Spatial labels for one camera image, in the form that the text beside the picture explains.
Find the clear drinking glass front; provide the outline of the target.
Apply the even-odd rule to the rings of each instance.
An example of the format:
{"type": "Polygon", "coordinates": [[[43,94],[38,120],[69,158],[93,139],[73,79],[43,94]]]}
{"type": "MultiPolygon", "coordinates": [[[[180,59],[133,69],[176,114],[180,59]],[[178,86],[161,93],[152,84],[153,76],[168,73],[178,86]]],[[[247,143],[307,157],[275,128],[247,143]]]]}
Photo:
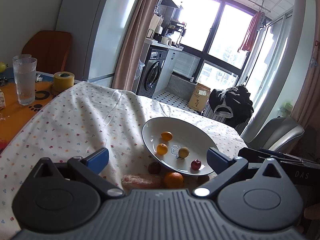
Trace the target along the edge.
{"type": "Polygon", "coordinates": [[[14,80],[19,104],[26,106],[35,101],[37,59],[24,57],[13,61],[14,80]]]}

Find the white kettle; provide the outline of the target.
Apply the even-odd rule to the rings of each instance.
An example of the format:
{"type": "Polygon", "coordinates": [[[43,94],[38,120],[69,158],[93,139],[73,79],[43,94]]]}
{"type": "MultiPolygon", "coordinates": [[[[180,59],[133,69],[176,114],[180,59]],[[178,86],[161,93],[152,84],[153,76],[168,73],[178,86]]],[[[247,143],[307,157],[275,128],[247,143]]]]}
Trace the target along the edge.
{"type": "Polygon", "coordinates": [[[172,44],[172,39],[169,38],[169,37],[162,36],[162,38],[161,38],[161,44],[164,44],[164,45],[166,45],[166,46],[171,46],[171,44],[172,44]]]}

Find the grey leather chair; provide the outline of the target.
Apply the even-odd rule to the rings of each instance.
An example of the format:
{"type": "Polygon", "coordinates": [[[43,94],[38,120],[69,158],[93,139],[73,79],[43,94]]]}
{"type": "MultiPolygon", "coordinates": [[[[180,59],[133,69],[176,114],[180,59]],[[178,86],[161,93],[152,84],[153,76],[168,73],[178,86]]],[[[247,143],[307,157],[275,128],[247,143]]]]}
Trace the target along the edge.
{"type": "Polygon", "coordinates": [[[253,140],[246,142],[246,145],[254,150],[284,152],[303,134],[304,128],[293,118],[277,117],[271,119],[253,140]]]}

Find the cardboard box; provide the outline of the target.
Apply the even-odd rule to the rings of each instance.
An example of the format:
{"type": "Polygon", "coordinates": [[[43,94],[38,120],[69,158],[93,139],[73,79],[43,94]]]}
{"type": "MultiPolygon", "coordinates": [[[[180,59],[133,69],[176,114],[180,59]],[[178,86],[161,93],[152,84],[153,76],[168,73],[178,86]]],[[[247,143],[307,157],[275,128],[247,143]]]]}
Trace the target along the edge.
{"type": "Polygon", "coordinates": [[[197,112],[203,111],[206,107],[209,96],[210,88],[200,83],[197,83],[188,102],[188,107],[197,112]]]}

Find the small orange kumquat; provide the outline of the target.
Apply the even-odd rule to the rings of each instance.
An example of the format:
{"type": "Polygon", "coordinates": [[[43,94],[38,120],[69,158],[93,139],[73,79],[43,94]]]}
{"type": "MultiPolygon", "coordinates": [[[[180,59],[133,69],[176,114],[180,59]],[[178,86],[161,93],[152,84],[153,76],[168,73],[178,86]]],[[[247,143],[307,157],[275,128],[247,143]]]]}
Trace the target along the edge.
{"type": "Polygon", "coordinates": [[[171,141],[173,139],[173,135],[169,131],[165,131],[165,132],[161,133],[161,137],[164,141],[171,141]]]}
{"type": "Polygon", "coordinates": [[[157,145],[157,148],[156,148],[156,153],[159,154],[159,155],[165,155],[167,154],[168,152],[168,147],[166,144],[158,144],[157,145]]]}

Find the pink curtain left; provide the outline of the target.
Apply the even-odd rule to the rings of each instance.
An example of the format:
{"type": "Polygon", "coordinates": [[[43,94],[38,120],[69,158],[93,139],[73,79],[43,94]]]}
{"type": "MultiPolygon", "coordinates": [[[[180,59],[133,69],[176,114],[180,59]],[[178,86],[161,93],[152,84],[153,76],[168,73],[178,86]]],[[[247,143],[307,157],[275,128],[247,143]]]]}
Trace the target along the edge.
{"type": "Polygon", "coordinates": [[[158,0],[139,0],[127,30],[116,66],[112,88],[131,90],[146,34],[158,0]]]}

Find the yellowish round longan fruit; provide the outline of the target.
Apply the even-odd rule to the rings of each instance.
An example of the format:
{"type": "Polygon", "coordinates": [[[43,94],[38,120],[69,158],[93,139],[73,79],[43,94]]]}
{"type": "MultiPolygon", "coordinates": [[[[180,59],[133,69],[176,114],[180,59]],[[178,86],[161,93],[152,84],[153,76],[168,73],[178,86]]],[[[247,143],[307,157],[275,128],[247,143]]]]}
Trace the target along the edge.
{"type": "Polygon", "coordinates": [[[178,150],[178,156],[181,158],[181,159],[184,159],[186,158],[188,155],[189,155],[190,151],[187,147],[181,147],[179,150],[178,150]]]}

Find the yellow tape roll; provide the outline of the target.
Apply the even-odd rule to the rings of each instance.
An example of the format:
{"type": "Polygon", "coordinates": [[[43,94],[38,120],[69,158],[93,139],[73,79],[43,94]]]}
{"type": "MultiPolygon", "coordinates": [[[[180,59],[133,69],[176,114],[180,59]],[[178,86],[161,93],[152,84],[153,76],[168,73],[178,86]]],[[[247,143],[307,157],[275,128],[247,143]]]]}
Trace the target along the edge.
{"type": "Polygon", "coordinates": [[[63,92],[74,85],[74,74],[70,72],[57,72],[53,77],[53,90],[63,92]]]}

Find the grey washing machine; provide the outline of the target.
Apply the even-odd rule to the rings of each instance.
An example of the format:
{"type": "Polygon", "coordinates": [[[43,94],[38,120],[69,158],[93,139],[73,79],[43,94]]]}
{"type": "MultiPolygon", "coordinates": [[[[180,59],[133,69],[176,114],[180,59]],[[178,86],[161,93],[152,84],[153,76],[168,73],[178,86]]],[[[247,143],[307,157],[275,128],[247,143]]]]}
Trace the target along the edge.
{"type": "Polygon", "coordinates": [[[164,61],[167,57],[167,48],[151,46],[148,50],[145,66],[140,76],[137,94],[152,98],[157,82],[159,81],[164,61]]]}

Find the peeled grapefruit piece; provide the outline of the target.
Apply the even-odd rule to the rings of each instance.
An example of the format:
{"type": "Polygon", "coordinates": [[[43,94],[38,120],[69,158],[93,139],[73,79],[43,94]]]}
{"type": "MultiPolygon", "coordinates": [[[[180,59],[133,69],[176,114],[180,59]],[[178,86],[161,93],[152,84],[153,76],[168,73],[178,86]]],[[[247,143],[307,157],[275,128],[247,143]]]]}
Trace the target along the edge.
{"type": "Polygon", "coordinates": [[[162,178],[154,174],[126,174],[121,179],[121,184],[126,190],[160,189],[162,188],[162,178]]]}

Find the red hanging towel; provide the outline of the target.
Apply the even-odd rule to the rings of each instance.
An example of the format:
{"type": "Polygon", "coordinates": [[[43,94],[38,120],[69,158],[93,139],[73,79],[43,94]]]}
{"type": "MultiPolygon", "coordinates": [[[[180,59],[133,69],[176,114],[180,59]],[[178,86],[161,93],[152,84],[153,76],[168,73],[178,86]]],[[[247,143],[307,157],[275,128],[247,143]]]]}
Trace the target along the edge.
{"type": "Polygon", "coordinates": [[[242,41],[242,44],[238,48],[238,52],[240,51],[251,51],[258,33],[258,28],[260,26],[261,16],[263,12],[259,10],[251,19],[249,27],[246,31],[245,37],[242,41]]]}

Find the orange wooden chair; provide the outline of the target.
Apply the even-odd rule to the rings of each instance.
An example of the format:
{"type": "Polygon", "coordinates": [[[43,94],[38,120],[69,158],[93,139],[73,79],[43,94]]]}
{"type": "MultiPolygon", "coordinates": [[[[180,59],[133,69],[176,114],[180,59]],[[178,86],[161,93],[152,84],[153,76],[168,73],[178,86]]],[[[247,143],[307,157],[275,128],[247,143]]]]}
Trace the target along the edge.
{"type": "Polygon", "coordinates": [[[64,71],[71,46],[70,33],[42,30],[25,44],[22,54],[30,54],[37,59],[38,72],[55,74],[64,71]]]}

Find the black clothes pile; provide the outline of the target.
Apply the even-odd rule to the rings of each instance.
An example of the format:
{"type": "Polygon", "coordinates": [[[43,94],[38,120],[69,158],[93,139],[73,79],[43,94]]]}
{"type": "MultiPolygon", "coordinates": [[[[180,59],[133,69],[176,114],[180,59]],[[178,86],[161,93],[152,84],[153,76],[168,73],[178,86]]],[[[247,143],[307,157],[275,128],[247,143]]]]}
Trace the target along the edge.
{"type": "Polygon", "coordinates": [[[209,96],[208,103],[215,115],[225,119],[226,125],[236,128],[250,119],[254,112],[250,95],[244,85],[226,90],[214,89],[209,96]]]}

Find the large orange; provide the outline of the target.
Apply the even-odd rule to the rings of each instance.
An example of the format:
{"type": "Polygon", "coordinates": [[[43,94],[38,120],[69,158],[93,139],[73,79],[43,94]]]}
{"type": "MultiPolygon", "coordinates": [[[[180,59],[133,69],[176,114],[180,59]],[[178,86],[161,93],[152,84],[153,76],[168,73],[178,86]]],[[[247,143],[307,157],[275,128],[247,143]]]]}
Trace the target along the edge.
{"type": "Polygon", "coordinates": [[[168,189],[180,189],[183,187],[183,176],[178,172],[169,172],[163,178],[163,183],[168,189]]]}

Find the dark red small fruit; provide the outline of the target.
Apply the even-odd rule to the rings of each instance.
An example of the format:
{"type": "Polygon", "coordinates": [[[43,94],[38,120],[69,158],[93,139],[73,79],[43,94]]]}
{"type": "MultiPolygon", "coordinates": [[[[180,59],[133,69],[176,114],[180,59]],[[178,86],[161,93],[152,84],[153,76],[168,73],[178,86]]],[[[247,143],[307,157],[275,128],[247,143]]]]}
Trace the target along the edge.
{"type": "Polygon", "coordinates": [[[193,160],[190,164],[191,169],[194,171],[198,171],[201,168],[201,165],[202,165],[202,163],[199,159],[193,160]]]}

